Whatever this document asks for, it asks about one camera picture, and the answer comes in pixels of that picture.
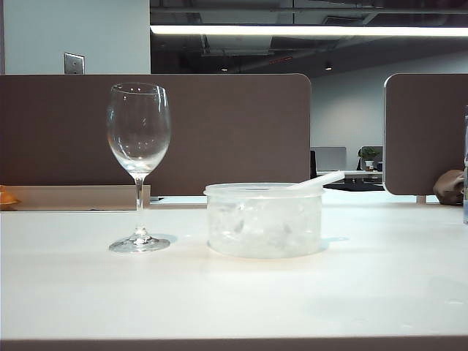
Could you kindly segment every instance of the computer monitor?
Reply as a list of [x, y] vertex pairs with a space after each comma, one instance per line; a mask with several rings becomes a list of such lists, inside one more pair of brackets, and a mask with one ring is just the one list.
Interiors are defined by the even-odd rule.
[[346, 168], [346, 147], [344, 146], [314, 146], [315, 161], [318, 171], [344, 170]]

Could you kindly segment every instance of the fluorescent light fixture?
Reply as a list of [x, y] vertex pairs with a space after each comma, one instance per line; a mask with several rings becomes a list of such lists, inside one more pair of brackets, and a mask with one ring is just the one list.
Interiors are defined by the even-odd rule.
[[268, 35], [311, 37], [468, 37], [468, 28], [338, 26], [150, 26], [155, 34]]

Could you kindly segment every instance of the light switch plate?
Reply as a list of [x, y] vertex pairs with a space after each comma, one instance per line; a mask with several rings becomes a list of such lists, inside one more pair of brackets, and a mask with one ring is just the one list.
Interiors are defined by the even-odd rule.
[[64, 71], [66, 75], [84, 75], [85, 56], [64, 53]]

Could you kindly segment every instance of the desk surface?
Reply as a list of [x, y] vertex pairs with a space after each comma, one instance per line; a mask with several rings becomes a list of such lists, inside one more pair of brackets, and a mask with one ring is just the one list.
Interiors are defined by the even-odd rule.
[[[318, 176], [323, 176], [331, 171], [329, 170], [320, 170], [317, 171]], [[383, 176], [383, 172], [378, 170], [373, 170], [372, 172], [367, 170], [344, 170], [344, 176], [346, 178], [367, 178], [367, 177], [378, 177], [380, 178]]]
[[282, 260], [212, 251], [201, 208], [147, 210], [173, 243], [142, 255], [107, 250], [132, 212], [3, 212], [2, 341], [464, 336], [466, 347], [462, 208], [387, 192], [323, 200], [323, 250]]

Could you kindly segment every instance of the plastic lid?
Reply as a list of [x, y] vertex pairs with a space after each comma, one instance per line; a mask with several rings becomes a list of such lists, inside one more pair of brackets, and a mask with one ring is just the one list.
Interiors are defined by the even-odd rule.
[[323, 194], [323, 188], [318, 186], [313, 189], [286, 189], [294, 183], [228, 183], [213, 184], [205, 188], [203, 194], [219, 197], [236, 198], [291, 198], [291, 197], [316, 197]]

